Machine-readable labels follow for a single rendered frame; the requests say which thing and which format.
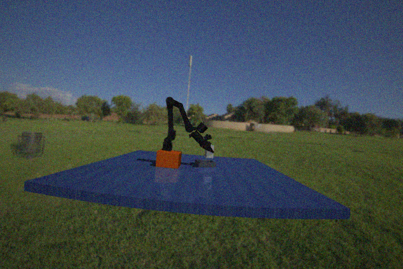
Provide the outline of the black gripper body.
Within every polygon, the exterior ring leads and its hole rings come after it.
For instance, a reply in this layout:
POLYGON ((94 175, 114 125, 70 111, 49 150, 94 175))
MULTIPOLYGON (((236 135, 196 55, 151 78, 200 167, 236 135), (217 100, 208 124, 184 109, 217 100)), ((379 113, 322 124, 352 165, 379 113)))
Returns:
POLYGON ((200 145, 201 148, 203 147, 204 149, 207 149, 211 145, 211 142, 209 142, 207 140, 206 140, 206 142, 204 141, 203 136, 200 136, 196 140, 196 142, 200 145))

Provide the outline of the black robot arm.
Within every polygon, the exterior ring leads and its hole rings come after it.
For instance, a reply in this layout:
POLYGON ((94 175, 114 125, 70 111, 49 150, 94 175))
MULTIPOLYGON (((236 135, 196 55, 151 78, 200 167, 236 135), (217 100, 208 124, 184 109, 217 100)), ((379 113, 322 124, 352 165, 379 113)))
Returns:
MULTIPOLYGON (((181 113, 182 119, 184 120, 184 125, 185 129, 187 132, 192 132, 189 134, 189 138, 192 137, 194 140, 197 140, 201 135, 199 133, 204 133, 206 131, 207 126, 204 125, 202 122, 197 126, 193 127, 190 121, 188 120, 187 114, 184 110, 183 104, 180 102, 177 102, 176 100, 173 100, 172 97, 167 97, 166 98, 166 104, 167 104, 167 109, 168 109, 168 134, 167 137, 164 138, 163 142, 163 149, 165 151, 171 151, 172 150, 172 141, 176 137, 176 130, 174 131, 174 126, 173 126, 173 106, 178 107, 179 111, 181 113), (195 132, 193 132, 196 130, 195 132), (199 131, 199 133, 197 132, 199 131)), ((205 137, 203 137, 204 141, 212 139, 211 135, 206 134, 205 137)))

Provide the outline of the white square cup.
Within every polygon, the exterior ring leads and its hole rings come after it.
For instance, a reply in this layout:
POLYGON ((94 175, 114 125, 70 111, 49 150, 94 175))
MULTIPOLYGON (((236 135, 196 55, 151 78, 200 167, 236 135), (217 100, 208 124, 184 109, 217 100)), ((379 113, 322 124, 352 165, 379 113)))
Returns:
MULTIPOLYGON (((214 145, 211 145, 211 148, 214 151, 214 145)), ((214 154, 205 150, 205 158, 214 158, 214 154)))

